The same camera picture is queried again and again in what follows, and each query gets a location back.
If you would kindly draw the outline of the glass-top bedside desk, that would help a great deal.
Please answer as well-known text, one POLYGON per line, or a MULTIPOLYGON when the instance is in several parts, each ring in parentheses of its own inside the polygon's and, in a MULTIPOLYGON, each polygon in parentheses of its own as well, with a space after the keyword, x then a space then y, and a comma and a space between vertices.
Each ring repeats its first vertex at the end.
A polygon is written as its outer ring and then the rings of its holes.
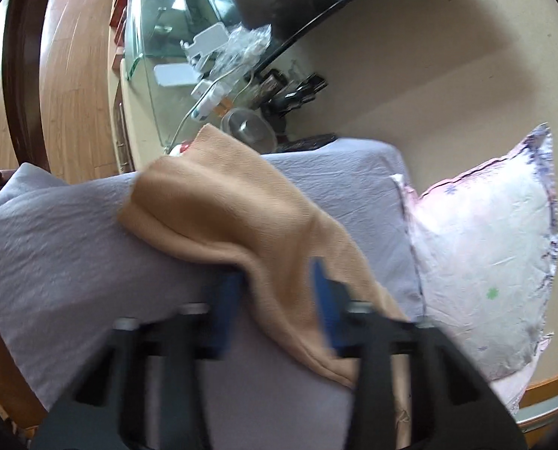
POLYGON ((286 86, 271 63, 315 17, 313 0, 127 0, 116 117, 119 168, 135 171, 196 133, 193 120, 181 119, 194 102, 193 87, 161 85, 155 68, 187 63, 181 45, 197 32, 214 23, 227 30, 270 26, 270 45, 259 63, 238 76, 239 99, 258 106, 286 86))

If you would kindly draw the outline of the tan long-sleeve shirt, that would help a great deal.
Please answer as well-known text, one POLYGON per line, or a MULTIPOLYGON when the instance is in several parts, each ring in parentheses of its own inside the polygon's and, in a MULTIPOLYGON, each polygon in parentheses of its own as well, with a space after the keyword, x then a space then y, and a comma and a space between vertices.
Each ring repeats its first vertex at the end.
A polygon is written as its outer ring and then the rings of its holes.
POLYGON ((218 449, 339 449, 355 361, 335 357, 317 318, 310 261, 385 315, 403 312, 346 230, 251 148, 213 126, 142 171, 122 225, 180 260, 229 264, 248 294, 223 361, 205 366, 218 449))

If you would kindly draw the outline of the white power strip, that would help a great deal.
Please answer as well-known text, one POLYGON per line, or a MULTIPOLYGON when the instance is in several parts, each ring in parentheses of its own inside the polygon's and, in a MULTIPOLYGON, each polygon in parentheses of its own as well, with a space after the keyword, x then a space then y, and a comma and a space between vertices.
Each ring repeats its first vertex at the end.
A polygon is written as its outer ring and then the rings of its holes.
POLYGON ((191 92, 197 105, 190 116, 193 120, 203 122, 230 92, 231 87, 224 82, 212 83, 210 80, 201 80, 191 92))

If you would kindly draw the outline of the lavender bed sheet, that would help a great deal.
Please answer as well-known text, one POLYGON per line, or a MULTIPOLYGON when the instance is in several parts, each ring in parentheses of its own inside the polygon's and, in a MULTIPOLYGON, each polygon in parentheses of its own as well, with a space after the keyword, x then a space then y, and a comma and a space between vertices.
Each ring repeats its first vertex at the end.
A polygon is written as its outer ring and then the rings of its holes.
MULTIPOLYGON (((397 148, 341 138, 269 162, 340 222, 404 314, 424 312, 395 175, 397 148)), ((49 407, 115 320, 164 319, 218 275, 147 246, 118 222, 133 176, 69 185, 24 165, 0 192, 0 333, 49 407)), ((294 361, 241 311, 220 361, 203 363, 217 449, 339 449, 350 417, 345 387, 294 361)))

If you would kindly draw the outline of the dark wooden chair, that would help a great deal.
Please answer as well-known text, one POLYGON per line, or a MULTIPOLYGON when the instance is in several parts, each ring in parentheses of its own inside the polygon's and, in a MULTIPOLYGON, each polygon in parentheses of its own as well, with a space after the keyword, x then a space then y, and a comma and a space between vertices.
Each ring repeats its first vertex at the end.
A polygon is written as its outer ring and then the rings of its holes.
POLYGON ((7 127, 17 163, 45 171, 50 164, 41 114, 40 58, 48 2, 8 0, 1 58, 7 127))

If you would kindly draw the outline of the black items on desk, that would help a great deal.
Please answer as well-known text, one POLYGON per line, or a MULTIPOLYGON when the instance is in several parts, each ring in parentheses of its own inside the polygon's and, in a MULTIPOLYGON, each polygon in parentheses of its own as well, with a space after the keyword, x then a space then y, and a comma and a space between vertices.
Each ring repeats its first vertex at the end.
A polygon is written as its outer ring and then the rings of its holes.
POLYGON ((279 143, 288 141, 286 116, 314 101, 316 95, 328 86, 323 76, 313 73, 294 90, 278 93, 259 107, 265 120, 271 125, 279 143))

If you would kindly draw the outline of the clear plastic bag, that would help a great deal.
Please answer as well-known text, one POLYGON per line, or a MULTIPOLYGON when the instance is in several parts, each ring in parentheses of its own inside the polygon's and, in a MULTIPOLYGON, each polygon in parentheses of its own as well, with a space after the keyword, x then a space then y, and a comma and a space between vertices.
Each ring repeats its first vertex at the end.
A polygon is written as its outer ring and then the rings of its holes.
POLYGON ((272 26, 249 30, 239 24, 229 34, 229 40, 218 52, 209 77, 218 79, 229 71, 247 73, 253 70, 266 53, 272 40, 272 26))

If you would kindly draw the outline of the left floral pink pillow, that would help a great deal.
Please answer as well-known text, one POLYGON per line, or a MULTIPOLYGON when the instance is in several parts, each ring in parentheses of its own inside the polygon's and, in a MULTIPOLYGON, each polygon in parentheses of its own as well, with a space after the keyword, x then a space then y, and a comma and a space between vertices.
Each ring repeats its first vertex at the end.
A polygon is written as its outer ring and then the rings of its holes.
POLYGON ((549 126, 422 194, 400 175, 393 180, 424 315, 517 413, 552 340, 544 329, 558 262, 558 201, 549 126))

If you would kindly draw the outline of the wooden headboard with glass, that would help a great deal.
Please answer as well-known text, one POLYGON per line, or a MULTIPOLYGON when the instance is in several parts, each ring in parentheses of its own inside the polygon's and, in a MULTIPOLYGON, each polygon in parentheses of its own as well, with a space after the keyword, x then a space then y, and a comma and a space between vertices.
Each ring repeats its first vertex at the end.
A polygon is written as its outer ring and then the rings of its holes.
POLYGON ((529 386, 515 420, 529 448, 553 430, 558 421, 558 375, 529 386))

